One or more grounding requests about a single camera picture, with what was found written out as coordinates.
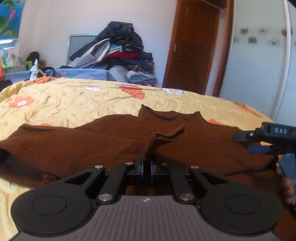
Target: poster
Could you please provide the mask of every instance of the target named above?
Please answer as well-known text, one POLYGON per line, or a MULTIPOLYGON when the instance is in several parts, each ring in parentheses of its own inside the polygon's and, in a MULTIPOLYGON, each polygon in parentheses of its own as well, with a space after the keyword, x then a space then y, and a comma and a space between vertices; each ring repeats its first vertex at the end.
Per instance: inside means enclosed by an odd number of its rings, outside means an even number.
POLYGON ((0 39, 18 38, 25 0, 0 0, 0 39))

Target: black jacket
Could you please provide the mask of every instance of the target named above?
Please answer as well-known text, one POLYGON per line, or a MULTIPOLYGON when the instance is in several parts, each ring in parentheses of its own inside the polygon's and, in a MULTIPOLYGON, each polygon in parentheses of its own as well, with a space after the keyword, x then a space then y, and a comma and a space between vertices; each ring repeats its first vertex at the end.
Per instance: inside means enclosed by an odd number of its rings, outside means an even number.
POLYGON ((74 53, 70 60, 73 61, 76 58, 81 57, 86 53, 92 46, 104 39, 111 39, 111 43, 117 45, 132 45, 139 49, 143 49, 143 42, 141 37, 134 32, 132 23, 122 23, 122 22, 110 22, 108 26, 95 38, 95 40, 76 53, 74 53))

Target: folded clothes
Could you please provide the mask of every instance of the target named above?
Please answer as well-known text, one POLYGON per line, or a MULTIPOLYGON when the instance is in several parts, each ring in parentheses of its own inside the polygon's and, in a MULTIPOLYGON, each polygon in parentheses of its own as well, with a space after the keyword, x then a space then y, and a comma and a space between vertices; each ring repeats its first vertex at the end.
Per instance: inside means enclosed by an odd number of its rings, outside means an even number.
POLYGON ((145 61, 135 59, 135 58, 119 58, 119 59, 131 65, 135 65, 135 64, 139 65, 141 68, 143 68, 146 71, 152 71, 152 67, 145 61))
POLYGON ((73 61, 76 58, 80 58, 91 47, 101 42, 104 39, 111 39, 111 43, 116 45, 131 45, 139 50, 142 50, 143 42, 141 37, 134 32, 132 23, 123 22, 110 22, 108 26, 95 38, 93 42, 83 46, 80 50, 70 56, 70 60, 73 61))
POLYGON ((112 74, 112 76, 116 79, 117 82, 128 82, 128 71, 123 66, 115 65, 109 70, 109 73, 112 74))
POLYGON ((147 71, 147 70, 145 70, 145 69, 143 69, 141 66, 139 66, 138 64, 135 64, 135 65, 128 65, 126 68, 127 68, 127 70, 128 71, 131 71, 131 70, 133 70, 133 71, 135 71, 135 72, 140 72, 140 71, 142 71, 142 72, 145 72, 145 73, 148 73, 148 74, 153 74, 153 72, 154 72, 154 62, 153 62, 153 60, 142 60, 143 62, 145 62, 146 64, 148 64, 148 65, 150 65, 150 67, 151 67, 151 70, 150 71, 147 71))
POLYGON ((107 59, 108 66, 106 67, 106 70, 110 70, 115 65, 120 65, 123 67, 127 67, 129 64, 120 58, 109 58, 107 59))
POLYGON ((96 64, 105 57, 111 47, 110 39, 104 39, 92 46, 81 57, 74 59, 68 66, 83 69, 89 65, 96 64))
POLYGON ((105 58, 138 58, 139 52, 120 52, 117 51, 115 53, 112 53, 105 58))
POLYGON ((141 59, 141 60, 153 60, 152 53, 146 53, 144 51, 140 51, 138 59, 141 59))
POLYGON ((146 82, 146 81, 155 81, 156 78, 153 74, 147 74, 144 72, 135 72, 129 71, 127 73, 127 78, 130 83, 139 83, 139 82, 146 82))
POLYGON ((113 53, 116 53, 117 51, 120 51, 120 46, 113 43, 111 44, 110 49, 108 50, 105 56, 107 57, 113 53))
POLYGON ((132 83, 132 84, 135 84, 135 85, 141 85, 141 86, 152 86, 152 87, 156 87, 156 80, 152 81, 152 80, 149 80, 149 81, 146 81, 146 82, 136 82, 136 83, 132 83))

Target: finger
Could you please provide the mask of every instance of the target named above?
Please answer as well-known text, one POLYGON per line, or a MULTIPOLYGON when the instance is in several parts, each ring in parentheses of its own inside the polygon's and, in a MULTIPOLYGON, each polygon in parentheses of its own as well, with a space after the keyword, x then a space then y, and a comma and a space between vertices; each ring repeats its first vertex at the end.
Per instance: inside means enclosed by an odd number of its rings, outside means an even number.
POLYGON ((292 185, 291 179, 287 177, 283 177, 281 183, 282 183, 282 187, 286 189, 288 189, 292 185))
POLYGON ((292 198, 286 198, 285 202, 290 205, 292 203, 292 198))
POLYGON ((295 190, 293 187, 290 187, 284 191, 285 197, 288 197, 288 198, 292 197, 294 195, 294 193, 295 193, 295 190))
POLYGON ((284 173, 283 173, 283 170, 280 168, 280 167, 278 167, 277 169, 276 169, 276 173, 278 174, 278 175, 280 175, 280 176, 282 176, 284 173))

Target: bed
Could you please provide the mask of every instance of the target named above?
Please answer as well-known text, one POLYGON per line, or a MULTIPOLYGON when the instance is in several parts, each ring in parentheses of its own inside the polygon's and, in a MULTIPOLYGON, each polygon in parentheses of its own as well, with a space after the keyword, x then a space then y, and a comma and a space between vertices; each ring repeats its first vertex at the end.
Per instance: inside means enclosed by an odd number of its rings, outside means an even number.
MULTIPOLYGON (((184 114, 200 111, 210 123, 242 130, 271 122, 250 107, 192 92, 60 78, 45 84, 20 81, 0 92, 0 140, 24 123, 75 128, 106 115, 137 116, 142 104, 156 111, 174 110, 184 114)), ((0 178, 0 241, 7 241, 17 233, 10 207, 27 190, 0 178)))

